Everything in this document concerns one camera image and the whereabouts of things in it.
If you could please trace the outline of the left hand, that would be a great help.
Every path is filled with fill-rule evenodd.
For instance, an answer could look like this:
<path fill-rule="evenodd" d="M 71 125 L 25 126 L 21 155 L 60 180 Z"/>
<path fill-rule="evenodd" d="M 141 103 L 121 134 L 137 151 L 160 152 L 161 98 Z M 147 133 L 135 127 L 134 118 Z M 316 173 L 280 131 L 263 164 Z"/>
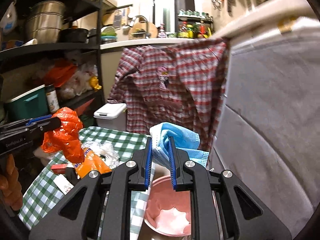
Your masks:
<path fill-rule="evenodd" d="M 3 192 L 4 202 L 14 211 L 22 207 L 22 187 L 18 181 L 18 170 L 12 154 L 8 155 L 5 175 L 1 174 L 1 191 Z"/>

